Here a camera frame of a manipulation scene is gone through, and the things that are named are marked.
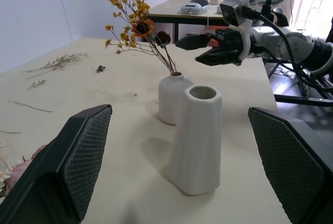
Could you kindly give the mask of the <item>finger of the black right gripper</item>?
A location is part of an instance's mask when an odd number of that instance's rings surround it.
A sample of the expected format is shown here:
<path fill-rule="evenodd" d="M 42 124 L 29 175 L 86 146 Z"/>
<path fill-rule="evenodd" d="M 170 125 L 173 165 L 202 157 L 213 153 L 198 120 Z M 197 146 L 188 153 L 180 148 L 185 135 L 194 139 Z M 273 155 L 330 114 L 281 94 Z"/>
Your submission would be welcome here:
<path fill-rule="evenodd" d="M 210 42 L 208 34 L 186 35 L 175 44 L 176 47 L 184 50 L 195 50 L 207 47 Z"/>
<path fill-rule="evenodd" d="M 227 65 L 238 63 L 238 50 L 212 48 L 195 58 L 204 65 Z"/>

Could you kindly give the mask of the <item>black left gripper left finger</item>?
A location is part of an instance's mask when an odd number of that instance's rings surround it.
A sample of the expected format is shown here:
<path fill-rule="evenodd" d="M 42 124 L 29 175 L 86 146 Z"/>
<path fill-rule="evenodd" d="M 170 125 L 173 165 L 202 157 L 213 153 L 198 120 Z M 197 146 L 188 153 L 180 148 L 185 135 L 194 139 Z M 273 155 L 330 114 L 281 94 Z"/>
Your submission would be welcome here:
<path fill-rule="evenodd" d="M 81 223 L 98 179 L 112 116 L 104 104 L 68 119 L 1 203 L 1 223 Z"/>

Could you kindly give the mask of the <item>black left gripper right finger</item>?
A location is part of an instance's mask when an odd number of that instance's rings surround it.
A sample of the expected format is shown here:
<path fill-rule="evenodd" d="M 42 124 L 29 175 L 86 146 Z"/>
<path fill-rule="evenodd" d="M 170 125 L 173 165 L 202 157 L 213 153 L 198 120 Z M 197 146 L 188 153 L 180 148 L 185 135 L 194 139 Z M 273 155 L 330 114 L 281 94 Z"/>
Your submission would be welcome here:
<path fill-rule="evenodd" d="M 332 141 L 303 120 L 258 107 L 248 117 L 262 165 L 291 223 L 332 223 Z"/>

